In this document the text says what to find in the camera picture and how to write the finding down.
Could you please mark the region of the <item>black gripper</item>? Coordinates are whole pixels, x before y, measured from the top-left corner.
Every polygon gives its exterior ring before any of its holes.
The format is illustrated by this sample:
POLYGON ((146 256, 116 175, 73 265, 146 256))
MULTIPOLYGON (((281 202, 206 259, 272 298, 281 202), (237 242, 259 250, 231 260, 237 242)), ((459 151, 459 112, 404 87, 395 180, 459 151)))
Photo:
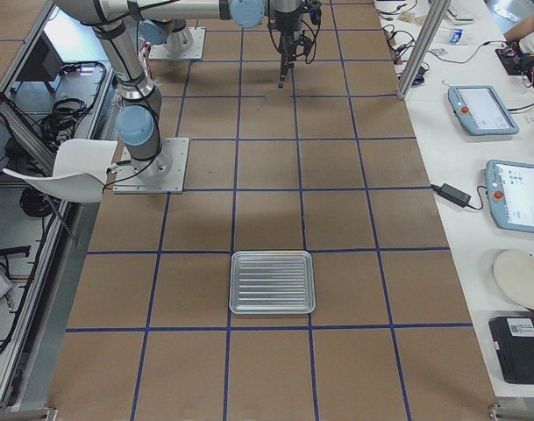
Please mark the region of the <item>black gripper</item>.
POLYGON ((282 89, 285 85, 288 70, 294 66, 294 62, 300 56, 297 52, 300 46, 302 55, 307 57, 317 41, 309 38, 302 30, 303 15, 310 17, 311 23, 320 27, 322 20, 322 3, 320 1, 269 1, 268 18, 274 21, 268 22, 268 29, 275 28, 280 38, 274 43, 276 51, 281 56, 281 70, 277 87, 282 89))

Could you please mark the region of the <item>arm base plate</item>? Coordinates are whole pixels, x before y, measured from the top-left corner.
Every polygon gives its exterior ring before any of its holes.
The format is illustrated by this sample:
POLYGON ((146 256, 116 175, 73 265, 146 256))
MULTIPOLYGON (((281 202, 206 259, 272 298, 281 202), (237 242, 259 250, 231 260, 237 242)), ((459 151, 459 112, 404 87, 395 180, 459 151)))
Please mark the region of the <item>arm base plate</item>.
POLYGON ((117 171, 118 182, 111 185, 116 194, 153 194, 183 192, 189 155, 189 138, 162 138, 161 151, 146 168, 146 163, 132 160, 123 147, 121 160, 130 161, 117 171))
POLYGON ((152 45, 150 61, 199 61, 203 57, 204 27, 186 26, 172 32, 161 45, 152 45))

